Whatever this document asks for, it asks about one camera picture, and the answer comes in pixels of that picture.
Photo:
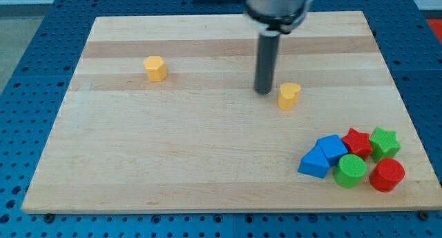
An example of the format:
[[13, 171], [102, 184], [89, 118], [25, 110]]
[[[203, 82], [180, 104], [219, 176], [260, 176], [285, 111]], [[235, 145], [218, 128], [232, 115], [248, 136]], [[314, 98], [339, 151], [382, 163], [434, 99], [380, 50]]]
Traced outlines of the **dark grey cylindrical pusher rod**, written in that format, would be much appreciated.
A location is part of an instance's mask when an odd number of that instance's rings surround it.
[[260, 95], [271, 92], [279, 40], [279, 34], [276, 36], [259, 35], [254, 90]]

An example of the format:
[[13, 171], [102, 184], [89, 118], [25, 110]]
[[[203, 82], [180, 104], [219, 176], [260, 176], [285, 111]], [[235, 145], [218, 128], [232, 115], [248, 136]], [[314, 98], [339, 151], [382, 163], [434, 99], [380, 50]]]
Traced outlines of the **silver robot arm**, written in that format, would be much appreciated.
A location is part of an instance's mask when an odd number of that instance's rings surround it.
[[245, 0], [244, 15], [258, 31], [254, 90], [271, 92], [280, 36], [290, 34], [307, 17], [314, 0]]

